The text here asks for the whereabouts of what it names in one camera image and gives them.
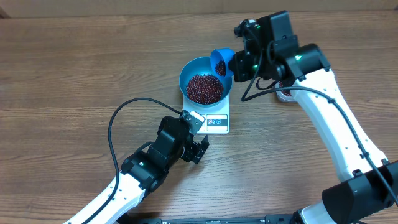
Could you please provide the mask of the blue plastic measuring scoop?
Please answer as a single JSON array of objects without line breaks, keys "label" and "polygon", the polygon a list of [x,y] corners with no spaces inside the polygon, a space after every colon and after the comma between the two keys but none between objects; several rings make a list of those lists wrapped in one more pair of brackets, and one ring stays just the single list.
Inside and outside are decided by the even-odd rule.
[{"label": "blue plastic measuring scoop", "polygon": [[[234,73],[228,68],[228,63],[233,59],[233,56],[234,51],[230,48],[214,49],[210,55],[210,65],[213,73],[221,79],[232,77]],[[225,64],[225,75],[220,75],[217,72],[216,68],[220,62]]]}]

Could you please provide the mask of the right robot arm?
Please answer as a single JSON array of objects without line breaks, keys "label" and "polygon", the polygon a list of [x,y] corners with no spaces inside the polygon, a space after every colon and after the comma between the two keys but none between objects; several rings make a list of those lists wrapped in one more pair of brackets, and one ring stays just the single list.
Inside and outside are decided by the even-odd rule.
[{"label": "right robot arm", "polygon": [[245,19],[234,34],[244,48],[226,61],[237,82],[273,80],[260,95],[287,92],[308,115],[328,149],[339,183],[319,202],[297,210],[291,223],[361,223],[397,204],[397,163],[368,138],[315,44],[300,45],[289,15]]}]

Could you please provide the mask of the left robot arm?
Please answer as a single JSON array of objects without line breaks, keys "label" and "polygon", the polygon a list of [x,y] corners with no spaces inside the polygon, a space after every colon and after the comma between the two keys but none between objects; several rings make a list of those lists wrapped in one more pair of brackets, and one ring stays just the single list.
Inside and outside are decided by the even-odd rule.
[{"label": "left robot arm", "polygon": [[157,139],[126,158],[112,182],[67,223],[114,223],[158,189],[179,159],[199,163],[209,146],[208,137],[201,142],[193,137],[204,123],[206,118],[194,111],[178,118],[165,116]]}]

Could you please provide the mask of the blue metal bowl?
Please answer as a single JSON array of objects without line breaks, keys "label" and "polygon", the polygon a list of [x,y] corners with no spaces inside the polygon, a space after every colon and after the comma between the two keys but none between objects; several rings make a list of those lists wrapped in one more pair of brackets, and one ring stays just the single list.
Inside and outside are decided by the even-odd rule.
[{"label": "blue metal bowl", "polygon": [[210,57],[199,57],[199,58],[195,58],[195,59],[191,60],[190,62],[188,62],[182,68],[182,71],[180,72],[179,86],[180,86],[180,90],[182,92],[183,97],[185,96],[185,97],[188,98],[185,89],[186,89],[188,81],[196,74],[199,74],[199,75],[205,75],[205,74],[214,75],[223,84],[224,90],[223,90],[223,95],[221,97],[221,100],[223,100],[224,98],[226,98],[227,95],[229,95],[229,93],[230,93],[230,91],[232,89],[232,86],[233,86],[232,78],[230,77],[230,78],[221,79],[219,76],[217,76],[217,75],[215,75],[213,73],[211,65],[210,65]]}]

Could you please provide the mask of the white digital kitchen scale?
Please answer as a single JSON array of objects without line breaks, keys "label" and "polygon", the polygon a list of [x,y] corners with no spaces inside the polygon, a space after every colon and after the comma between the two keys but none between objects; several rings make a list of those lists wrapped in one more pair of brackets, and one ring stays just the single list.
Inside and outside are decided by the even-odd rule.
[{"label": "white digital kitchen scale", "polygon": [[205,118],[198,134],[228,134],[230,131],[229,95],[214,106],[198,105],[183,97],[183,109]]}]

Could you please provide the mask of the red beans in bowl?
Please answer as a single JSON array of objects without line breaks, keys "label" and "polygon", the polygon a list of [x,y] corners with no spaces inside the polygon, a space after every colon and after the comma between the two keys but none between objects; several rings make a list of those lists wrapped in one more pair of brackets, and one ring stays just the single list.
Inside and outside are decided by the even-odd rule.
[{"label": "red beans in bowl", "polygon": [[223,84],[214,75],[194,75],[187,83],[188,98],[201,105],[210,105],[221,100]]}]

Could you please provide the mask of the red adzuki beans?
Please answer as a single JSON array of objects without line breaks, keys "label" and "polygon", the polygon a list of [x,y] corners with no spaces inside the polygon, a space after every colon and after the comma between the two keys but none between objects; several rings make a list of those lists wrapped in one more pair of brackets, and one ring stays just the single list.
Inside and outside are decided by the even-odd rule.
[{"label": "red adzuki beans", "polygon": [[219,76],[226,76],[226,64],[223,60],[220,60],[215,67],[215,71]]}]

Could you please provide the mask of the clear plastic food container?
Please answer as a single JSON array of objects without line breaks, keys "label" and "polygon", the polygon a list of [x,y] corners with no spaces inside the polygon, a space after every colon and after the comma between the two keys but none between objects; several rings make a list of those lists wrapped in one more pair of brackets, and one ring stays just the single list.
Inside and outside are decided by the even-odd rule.
[{"label": "clear plastic food container", "polygon": [[[274,85],[274,88],[282,88],[283,84],[282,82],[278,82]],[[284,103],[297,103],[297,101],[294,100],[293,96],[290,94],[290,90],[282,90],[282,91],[277,91],[276,92],[278,99],[281,102]]]}]

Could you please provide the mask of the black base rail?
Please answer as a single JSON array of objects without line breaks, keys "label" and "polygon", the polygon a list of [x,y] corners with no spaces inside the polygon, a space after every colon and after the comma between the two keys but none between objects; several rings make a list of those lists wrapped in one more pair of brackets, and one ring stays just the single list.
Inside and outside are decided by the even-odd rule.
[{"label": "black base rail", "polygon": [[161,218],[133,218],[127,214],[116,220],[118,224],[299,224],[303,223],[298,215],[280,214],[266,215],[264,217],[241,218],[186,218],[186,219],[161,219]]}]

